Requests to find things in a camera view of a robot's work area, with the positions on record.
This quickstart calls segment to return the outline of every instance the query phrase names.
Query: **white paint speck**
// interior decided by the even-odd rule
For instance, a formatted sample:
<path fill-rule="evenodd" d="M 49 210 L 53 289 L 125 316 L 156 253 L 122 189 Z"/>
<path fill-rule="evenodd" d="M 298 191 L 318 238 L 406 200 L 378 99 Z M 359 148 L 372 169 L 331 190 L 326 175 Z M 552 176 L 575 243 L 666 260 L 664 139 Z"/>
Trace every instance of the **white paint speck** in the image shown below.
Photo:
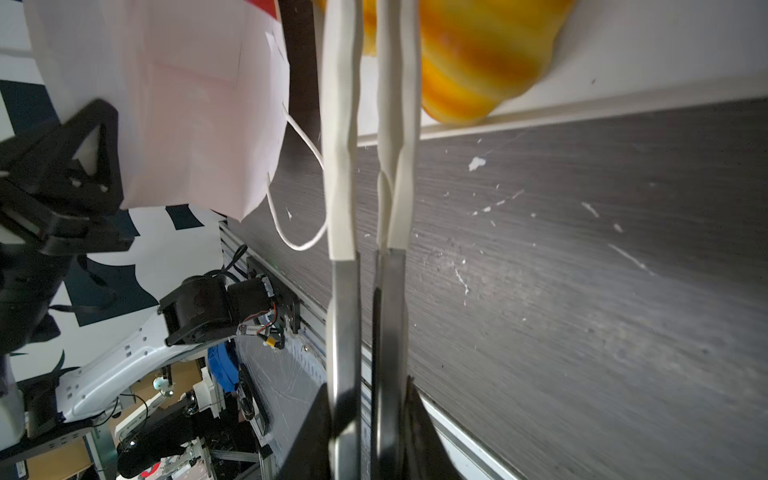
<path fill-rule="evenodd" d="M 595 218 L 600 218 L 600 214 L 598 213 L 598 211 L 592 208 L 592 206 L 587 202 L 581 202 L 581 206 L 589 210 L 589 213 L 593 214 Z"/>
<path fill-rule="evenodd" d="M 619 247 L 616 247 L 616 246 L 615 246 L 615 245 L 613 245 L 612 243 L 609 243 L 609 244 L 608 244 L 608 246 L 609 246 L 610 248 L 612 248 L 612 249 L 616 250 L 616 251 L 617 251 L 617 252 L 618 252 L 618 253 L 619 253 L 621 256 L 623 256 L 624 258 L 628 258 L 629 260 L 632 260 L 632 263 L 634 263 L 635 265 L 637 265 L 637 266 L 638 266 L 639 268 L 641 268 L 642 270 L 645 270 L 646 272 L 648 272 L 648 275 L 651 275 L 651 276 L 654 276 L 654 275 L 656 275 L 656 273 L 653 273 L 653 272 L 651 272 L 651 271 L 648 269 L 648 267 L 647 267 L 647 266 L 645 266 L 645 263 L 643 263 L 643 262 L 639 261 L 639 260 L 638 260 L 638 259 L 636 259 L 635 257 L 631 256 L 629 253 L 627 253 L 627 252 L 623 251 L 621 248 L 619 248 Z"/>
<path fill-rule="evenodd" d="M 469 171 L 473 172 L 477 170 L 478 168 L 485 165 L 485 159 L 480 157 L 472 158 L 472 161 L 469 162 Z"/>
<path fill-rule="evenodd" d="M 469 285 L 467 285 L 467 283 L 464 281 L 462 275 L 458 272 L 458 268 L 456 268 L 455 265 L 453 267 L 453 271 L 456 272 L 456 278 L 458 278 L 458 281 L 464 286 L 464 296 L 469 295 Z"/>

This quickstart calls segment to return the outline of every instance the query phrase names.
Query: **metal frame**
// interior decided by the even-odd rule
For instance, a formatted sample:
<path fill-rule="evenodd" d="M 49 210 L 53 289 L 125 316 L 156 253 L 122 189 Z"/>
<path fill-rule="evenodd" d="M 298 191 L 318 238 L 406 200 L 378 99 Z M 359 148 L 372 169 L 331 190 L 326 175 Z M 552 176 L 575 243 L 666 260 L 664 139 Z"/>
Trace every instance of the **metal frame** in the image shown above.
<path fill-rule="evenodd" d="M 118 451 L 107 423 L 94 427 L 85 435 L 85 447 L 101 480 L 112 480 L 118 475 Z"/>
<path fill-rule="evenodd" d="M 208 447 L 204 445 L 204 442 L 200 437 L 193 439 L 187 445 L 184 453 L 179 455 L 179 458 L 174 460 L 173 463 L 163 465 L 161 461 L 160 468 L 162 469 L 162 476 L 170 477 L 177 470 L 184 467 L 184 464 L 188 463 L 193 458 L 199 458 L 205 466 L 206 474 L 210 480 L 216 480 L 216 472 L 211 468 L 212 455 Z"/>
<path fill-rule="evenodd" d="M 259 454 L 252 452 L 232 452 L 230 450 L 210 450 L 212 458 L 231 460 L 233 462 L 259 463 Z"/>
<path fill-rule="evenodd" d="M 2 452 L 5 457 L 0 459 L 0 468 L 14 465 L 17 462 L 57 449 L 71 442 L 80 442 L 93 429 L 93 422 L 81 420 L 65 423 L 60 428 L 40 435 L 34 440 L 23 438 L 20 442 L 8 447 Z"/>
<path fill-rule="evenodd" d="M 232 233 L 227 227 L 226 222 L 220 223 L 220 235 L 222 240 L 222 250 L 225 260 L 232 258 L 237 246 L 243 244 L 243 241 Z M 277 270 L 272 263 L 268 262 L 253 249 L 248 249 L 248 253 L 243 256 L 237 266 L 242 271 L 247 271 L 245 259 L 248 255 L 255 257 L 264 266 L 270 269 L 270 272 L 285 283 L 301 299 L 303 307 L 301 309 L 302 327 L 298 335 L 286 335 L 286 348 L 284 352 L 296 357 L 299 364 L 305 369 L 306 373 L 313 377 L 318 383 L 325 381 L 325 378 L 316 378 L 317 371 L 323 367 L 322 362 L 326 359 L 326 311 L 307 293 L 290 281 L 285 275 Z M 372 401 L 372 351 L 363 344 L 360 362 L 361 375 L 361 431 L 362 440 L 368 442 L 371 438 L 371 401 Z M 453 465 L 458 472 L 468 480 L 522 480 L 522 475 L 514 467 L 507 464 L 499 458 L 494 452 L 485 447 L 482 442 L 477 440 L 472 434 L 461 427 L 447 412 L 440 409 L 423 392 L 421 393 L 424 406 L 432 417 L 432 424 L 438 432 L 446 451 L 449 454 Z"/>

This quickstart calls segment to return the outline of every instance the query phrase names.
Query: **black cable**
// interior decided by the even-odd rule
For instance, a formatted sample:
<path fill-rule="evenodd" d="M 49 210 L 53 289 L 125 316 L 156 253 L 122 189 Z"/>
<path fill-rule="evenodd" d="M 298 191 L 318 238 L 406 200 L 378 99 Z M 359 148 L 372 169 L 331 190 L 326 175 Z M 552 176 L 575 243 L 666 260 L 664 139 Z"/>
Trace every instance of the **black cable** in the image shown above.
<path fill-rule="evenodd" d="M 147 403 L 142 399 L 140 396 L 136 395 L 135 393 L 121 393 L 120 396 L 132 396 L 135 399 L 141 400 L 141 403 L 144 403 L 144 411 L 147 413 L 144 417 L 144 421 L 141 423 L 141 428 L 136 431 L 136 433 L 133 434 L 133 436 L 136 436 L 144 431 L 144 427 L 147 426 L 147 420 L 149 420 L 149 407 L 147 406 Z"/>
<path fill-rule="evenodd" d="M 94 425 L 94 428 L 96 428 L 96 427 L 100 427 L 100 426 L 102 426 L 103 424 L 105 424 L 105 423 L 109 422 L 109 419 L 111 419 L 111 418 L 112 418 L 112 416 L 114 415 L 114 412 L 115 412 L 115 410 L 117 410 L 117 409 L 118 409 L 118 400 L 120 400 L 118 397 L 114 397 L 114 408 L 112 409 L 112 413 L 110 413 L 110 414 L 109 414 L 109 416 L 107 417 L 107 419 L 106 419 L 106 420 L 104 420 L 102 423 L 99 423 L 98 425 Z"/>
<path fill-rule="evenodd" d="M 243 272 L 237 265 L 233 266 L 232 268 L 234 268 L 235 271 L 238 272 L 241 277 L 248 278 L 248 274 Z"/>
<path fill-rule="evenodd" d="M 234 281 L 235 283 L 239 283 L 240 279 L 237 278 L 234 275 L 234 273 L 230 272 L 230 269 L 233 266 L 235 266 L 235 263 L 237 263 L 243 257 L 243 255 L 246 254 L 247 251 L 248 251 L 248 246 L 246 244 L 240 245 L 237 248 L 237 250 L 235 250 L 234 255 L 232 255 L 232 261 L 230 261 L 226 266 L 222 266 L 218 270 L 211 270 L 210 272 L 206 272 L 204 275 L 200 275 L 200 276 L 212 276 L 215 278 L 217 276 L 224 275 L 229 277 L 230 280 Z"/>

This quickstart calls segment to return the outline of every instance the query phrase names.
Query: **orange striped object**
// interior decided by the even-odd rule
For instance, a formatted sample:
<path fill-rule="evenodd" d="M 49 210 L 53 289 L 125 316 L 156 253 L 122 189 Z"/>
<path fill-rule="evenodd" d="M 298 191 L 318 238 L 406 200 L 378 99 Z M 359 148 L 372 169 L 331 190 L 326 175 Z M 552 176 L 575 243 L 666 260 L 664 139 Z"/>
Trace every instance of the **orange striped object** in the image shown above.
<path fill-rule="evenodd" d="M 420 0 L 424 110 L 474 124 L 525 93 L 546 72 L 574 1 Z M 363 21 L 363 53 L 375 55 L 376 0 L 363 0 Z"/>

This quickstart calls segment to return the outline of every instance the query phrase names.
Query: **red object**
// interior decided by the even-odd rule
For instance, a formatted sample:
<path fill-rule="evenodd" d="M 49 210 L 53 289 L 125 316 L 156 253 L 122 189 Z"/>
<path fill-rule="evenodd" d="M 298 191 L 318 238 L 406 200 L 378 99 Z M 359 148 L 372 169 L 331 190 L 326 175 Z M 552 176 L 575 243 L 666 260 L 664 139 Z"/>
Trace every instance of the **red object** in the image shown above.
<path fill-rule="evenodd" d="M 246 0 L 246 2 L 261 8 L 266 13 L 272 15 L 275 20 L 277 20 L 277 8 L 275 8 L 275 0 Z"/>
<path fill-rule="evenodd" d="M 142 478 L 146 478 L 146 477 L 152 475 L 153 473 L 155 473 L 158 468 L 160 468 L 160 463 L 159 462 L 154 464 L 154 467 L 152 467 L 149 472 L 142 472 L 142 473 L 139 474 L 139 476 L 142 477 Z"/>

